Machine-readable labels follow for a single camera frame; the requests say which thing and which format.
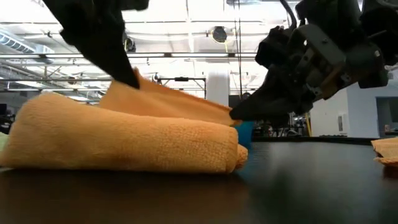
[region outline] towel fold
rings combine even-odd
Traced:
[[[142,78],[138,69],[132,75],[138,77],[140,90],[114,80],[99,106],[141,116],[187,118],[228,126],[240,123],[229,117],[231,108],[152,83]]]
[[[175,104],[180,107],[169,106],[173,100],[159,93],[153,98],[151,94],[144,97],[143,92],[122,86],[124,91],[133,93],[129,99],[132,95],[114,86],[113,83],[109,95],[104,96],[103,108],[81,105],[55,93],[28,101],[0,152],[0,166],[230,173],[246,160],[247,150],[238,144],[236,130],[223,125],[234,123],[225,113],[189,114],[190,109],[180,103]],[[117,102],[108,101],[117,97]],[[175,97],[187,98],[178,93]],[[159,99],[168,101],[156,106]],[[220,107],[214,110],[216,105],[206,107],[205,102],[197,102],[203,105],[203,113],[220,111]],[[178,112],[169,117],[169,113]],[[220,124],[207,122],[217,122],[218,118],[222,120]]]
[[[398,167],[398,138],[374,140],[372,145],[376,152],[375,161],[385,166]]]

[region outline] fabric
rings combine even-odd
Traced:
[[[229,108],[151,82],[141,87],[113,82],[99,107],[54,93],[28,101],[0,166],[184,173],[243,166],[248,152],[229,127],[237,123]]]
[[[232,126],[239,124],[229,117],[228,108],[182,91],[150,82],[134,70],[140,90],[112,81],[99,106],[123,113],[161,118],[187,118]]]
[[[0,133],[0,151],[2,151],[7,140],[8,140],[8,134]]]
[[[374,140],[372,145],[377,154],[375,161],[385,166],[398,167],[398,138]]]

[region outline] white pillar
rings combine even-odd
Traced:
[[[209,64],[206,78],[206,99],[221,105],[229,103],[229,65],[224,63]]]

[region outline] ceiling pipe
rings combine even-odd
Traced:
[[[141,33],[141,32],[127,32],[127,35],[134,36],[135,38],[140,39],[140,35],[147,36],[147,37],[159,37],[159,36],[165,36],[165,37],[181,37],[181,38],[187,38],[188,34],[187,33],[181,33],[181,34],[150,34],[150,33]],[[191,35],[193,37],[206,37],[208,35],[208,32],[192,32]],[[268,35],[268,32],[260,32],[260,33],[246,33],[246,34],[241,34],[243,37],[255,37],[255,36],[266,36]],[[18,36],[22,38],[27,38],[27,39],[37,39],[37,38],[42,38],[42,37],[47,37],[47,35],[36,33],[36,34],[18,34]]]
[[[111,82],[112,78],[77,78],[77,79],[62,79],[62,78],[4,78],[0,79],[0,82],[19,82],[19,81],[31,81],[31,82]]]
[[[182,59],[185,60],[186,62],[191,62],[191,61],[196,61],[196,62],[237,62],[238,59],[237,58],[212,58],[211,60],[205,59],[205,58],[195,58],[194,60],[189,60],[189,59]],[[253,62],[253,58],[242,58],[242,62]],[[134,65],[146,65],[146,63],[134,63]],[[87,67],[92,67],[92,66],[96,66],[92,63],[53,63],[51,65],[45,65],[42,63],[24,63],[25,67],[38,67],[38,66],[46,66],[46,67],[58,67],[58,66],[63,66],[63,67],[79,67],[79,66],[87,66]]]
[[[234,24],[234,21],[191,21],[192,23],[221,23],[221,22],[226,22],[226,23],[232,23]],[[174,24],[174,23],[186,23],[186,21],[124,21],[125,24]],[[241,23],[264,23],[264,21],[241,21]],[[0,22],[2,25],[23,25],[23,24],[29,24],[29,25],[56,25],[60,26],[58,22]]]
[[[56,89],[68,88],[65,85],[49,83],[50,79],[43,78],[44,76],[42,76],[39,73],[35,73],[28,69],[21,68],[16,65],[13,65],[9,62],[4,62],[4,61],[0,62],[0,76],[3,77],[3,79],[0,79],[0,83],[1,82],[40,82],[40,84],[43,84],[47,88],[56,88]],[[91,98],[96,98],[96,95],[94,95],[92,93],[88,94],[88,96]]]
[[[239,53],[241,57],[254,58],[254,52]],[[234,52],[163,52],[163,53],[128,53],[128,58],[234,58],[238,57]],[[54,58],[54,59],[78,59],[84,58],[82,54],[3,54],[0,55],[1,59],[35,59],[35,58]]]

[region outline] ceiling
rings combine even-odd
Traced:
[[[294,7],[297,2],[289,2]],[[242,52],[255,53],[258,43],[275,26],[288,26],[287,14],[279,2],[267,1],[260,4],[242,4],[240,9],[227,4],[225,0],[150,0],[146,11],[125,11],[126,32],[134,39],[137,52]],[[234,30],[239,30],[241,39],[236,40]],[[224,26],[228,38],[226,44],[219,44],[211,37],[214,26]],[[0,7],[0,29],[17,35],[32,44],[42,44],[56,54],[78,54],[59,35],[62,29],[58,21],[41,0],[3,1]],[[0,46],[4,54],[19,54],[15,50]],[[52,78],[106,78],[100,69],[85,60],[74,62],[88,65],[71,65],[71,59],[56,60],[53,64],[37,64],[35,61],[13,59],[8,62],[36,73],[53,73]],[[239,63],[234,59],[218,60],[227,64],[231,73],[231,89],[239,86]],[[160,77],[205,77],[217,64],[206,58],[132,58],[133,67],[150,78]],[[243,86],[257,88],[264,80],[267,70],[253,60],[241,64]],[[106,88],[109,82],[80,83],[82,86]],[[172,88],[197,88],[191,94],[202,96],[203,91],[195,82],[168,82]]]

